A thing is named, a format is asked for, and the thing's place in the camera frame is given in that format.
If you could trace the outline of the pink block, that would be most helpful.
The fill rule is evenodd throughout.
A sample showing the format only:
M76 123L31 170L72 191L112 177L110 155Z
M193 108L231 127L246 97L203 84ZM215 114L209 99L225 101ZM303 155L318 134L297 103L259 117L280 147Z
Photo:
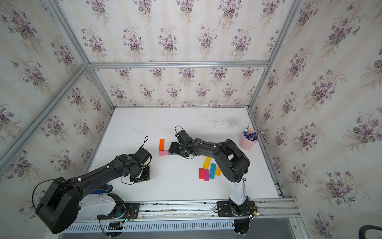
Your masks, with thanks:
M167 150L159 151L159 156L167 156L169 155L169 152Z

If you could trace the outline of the yellow block group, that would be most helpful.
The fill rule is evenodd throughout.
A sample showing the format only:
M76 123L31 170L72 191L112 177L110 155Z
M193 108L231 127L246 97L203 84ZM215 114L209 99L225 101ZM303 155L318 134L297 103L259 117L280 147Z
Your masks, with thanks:
M210 157L206 157L204 163L203 163L203 168L204 169L208 169L209 166L210 166L210 162L211 162L211 158Z

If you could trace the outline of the magenta block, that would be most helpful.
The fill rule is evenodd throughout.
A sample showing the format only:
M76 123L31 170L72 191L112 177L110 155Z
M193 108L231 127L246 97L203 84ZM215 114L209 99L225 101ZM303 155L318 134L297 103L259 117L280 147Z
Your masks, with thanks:
M204 181L209 181L210 180L210 171L205 169L204 170Z

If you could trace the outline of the blue object behind arm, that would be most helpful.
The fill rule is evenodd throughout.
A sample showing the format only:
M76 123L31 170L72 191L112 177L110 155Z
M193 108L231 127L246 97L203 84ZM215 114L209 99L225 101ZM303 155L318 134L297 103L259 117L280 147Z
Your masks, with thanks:
M90 194L107 194L113 190L113 186L109 184L104 184L100 188L92 191Z

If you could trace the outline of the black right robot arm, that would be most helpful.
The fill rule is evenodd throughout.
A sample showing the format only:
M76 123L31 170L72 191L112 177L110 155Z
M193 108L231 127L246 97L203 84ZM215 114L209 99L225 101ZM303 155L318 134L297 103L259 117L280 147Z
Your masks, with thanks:
M192 156L206 156L213 158L224 177L232 183L229 197L231 210L236 214L249 205L249 197L245 192L243 181L249 171L250 160L242 150L230 139L224 142L209 142L200 138L192 139L185 130L175 134L177 142L169 147L170 154L177 154L184 158Z

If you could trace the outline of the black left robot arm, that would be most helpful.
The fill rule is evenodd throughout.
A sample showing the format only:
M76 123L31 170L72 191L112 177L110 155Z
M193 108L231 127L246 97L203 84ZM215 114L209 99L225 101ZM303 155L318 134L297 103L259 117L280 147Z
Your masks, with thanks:
M53 234L61 233L77 219L83 198L116 178L139 176L144 163L151 159L149 151L140 147L134 154L118 155L110 163L82 176L52 179L38 205L33 205L35 213Z

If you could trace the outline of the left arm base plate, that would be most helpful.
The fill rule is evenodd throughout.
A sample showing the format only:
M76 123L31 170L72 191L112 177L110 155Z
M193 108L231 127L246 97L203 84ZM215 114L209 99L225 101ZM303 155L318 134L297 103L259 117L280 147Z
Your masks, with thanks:
M138 218L139 203L117 204L111 213L107 215L98 215L98 220L134 220Z

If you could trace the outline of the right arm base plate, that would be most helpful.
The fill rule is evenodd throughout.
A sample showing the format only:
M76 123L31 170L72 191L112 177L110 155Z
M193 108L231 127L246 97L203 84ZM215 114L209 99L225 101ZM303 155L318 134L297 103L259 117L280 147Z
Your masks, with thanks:
M258 215L258 207L254 201L246 201L238 206L231 201L218 201L213 211L219 217L254 217Z

